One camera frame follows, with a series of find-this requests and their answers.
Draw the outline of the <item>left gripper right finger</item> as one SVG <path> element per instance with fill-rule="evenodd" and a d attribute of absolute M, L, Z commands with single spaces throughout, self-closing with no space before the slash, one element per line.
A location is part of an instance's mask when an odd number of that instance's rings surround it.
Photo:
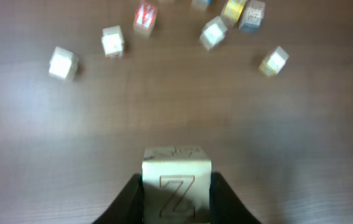
<path fill-rule="evenodd" d="M 210 224 L 261 224 L 219 172 L 211 173 L 209 219 Z"/>

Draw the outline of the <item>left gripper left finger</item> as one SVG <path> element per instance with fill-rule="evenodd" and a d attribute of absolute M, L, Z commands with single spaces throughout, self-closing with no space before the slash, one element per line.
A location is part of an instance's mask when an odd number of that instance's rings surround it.
<path fill-rule="evenodd" d="M 93 224 L 143 224 L 144 188 L 142 176 L 134 174 Z"/>

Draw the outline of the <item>plain Z wooden block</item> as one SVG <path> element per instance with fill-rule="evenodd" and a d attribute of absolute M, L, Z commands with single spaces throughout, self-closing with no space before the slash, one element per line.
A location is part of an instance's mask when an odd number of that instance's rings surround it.
<path fill-rule="evenodd" d="M 211 171 L 211 159 L 199 146 L 146 148 L 144 223 L 209 223 Z"/>

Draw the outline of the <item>plain wooden green block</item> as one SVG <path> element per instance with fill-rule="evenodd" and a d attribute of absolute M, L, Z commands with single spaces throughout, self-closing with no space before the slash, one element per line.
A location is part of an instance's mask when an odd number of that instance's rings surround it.
<path fill-rule="evenodd" d="M 76 54 L 56 46 L 49 62 L 48 74 L 61 80 L 72 80 L 78 69 L 78 61 Z"/>

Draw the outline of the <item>red A side block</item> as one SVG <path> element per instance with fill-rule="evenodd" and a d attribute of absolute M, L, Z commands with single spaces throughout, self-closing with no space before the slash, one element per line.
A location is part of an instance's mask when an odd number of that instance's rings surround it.
<path fill-rule="evenodd" d="M 107 58 L 123 57 L 125 42 L 120 26 L 104 28 L 101 42 Z"/>

